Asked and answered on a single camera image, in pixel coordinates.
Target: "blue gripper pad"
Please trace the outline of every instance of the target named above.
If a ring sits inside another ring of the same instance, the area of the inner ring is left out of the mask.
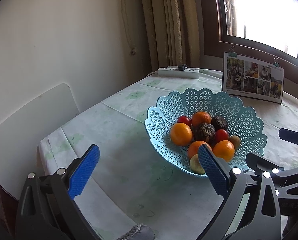
[[[198,159],[205,170],[210,182],[218,195],[226,198],[228,196],[229,178],[220,168],[213,153],[205,145],[201,145],[198,150]]]
[[[68,194],[71,199],[74,199],[75,196],[81,194],[93,170],[95,169],[99,158],[99,147],[94,145],[69,178]]]

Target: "light blue plastic basket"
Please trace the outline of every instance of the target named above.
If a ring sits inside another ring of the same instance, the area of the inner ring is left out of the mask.
[[[194,173],[187,157],[188,146],[179,147],[171,142],[170,129],[181,115],[189,118],[198,111],[208,112],[211,117],[223,115],[228,124],[229,135],[238,135],[241,145],[233,159],[231,167],[246,170],[245,156],[249,152],[264,155],[268,137],[262,134],[263,121],[256,117],[252,107],[244,107],[240,98],[230,97],[225,92],[213,94],[209,89],[199,91],[189,88],[183,94],[173,91],[167,97],[160,97],[156,107],[149,107],[145,128],[155,150],[169,163],[196,177],[207,177]]]

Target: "wall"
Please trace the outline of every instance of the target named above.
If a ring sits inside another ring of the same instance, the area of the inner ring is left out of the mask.
[[[62,82],[82,112],[149,73],[141,0],[126,5],[135,56],[120,0],[2,0],[0,124]]]

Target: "red cherry tomato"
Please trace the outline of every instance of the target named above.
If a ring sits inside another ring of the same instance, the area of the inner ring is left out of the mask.
[[[184,115],[179,117],[177,122],[183,122],[186,125],[188,125],[189,127],[191,127],[191,120],[188,117],[184,116]]]
[[[229,139],[229,134],[226,130],[220,129],[216,131],[216,143],[228,140]]]

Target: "table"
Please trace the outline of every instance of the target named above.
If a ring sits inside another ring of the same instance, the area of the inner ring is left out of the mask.
[[[148,107],[155,106],[158,97],[189,87],[217,93],[221,78],[221,72],[212,70],[201,70],[199,80],[154,74],[112,95],[39,143],[46,174],[68,167],[95,143],[100,161],[83,193],[75,198],[95,231],[105,240],[113,240],[136,223],[144,223],[155,231],[157,239],[196,239],[223,198],[208,179],[187,175],[166,163],[151,146],[143,123]],[[281,127],[298,131],[298,99],[287,93],[281,105],[241,99],[263,119],[263,133],[268,136],[264,156],[286,169],[298,167],[298,146],[278,136]]]

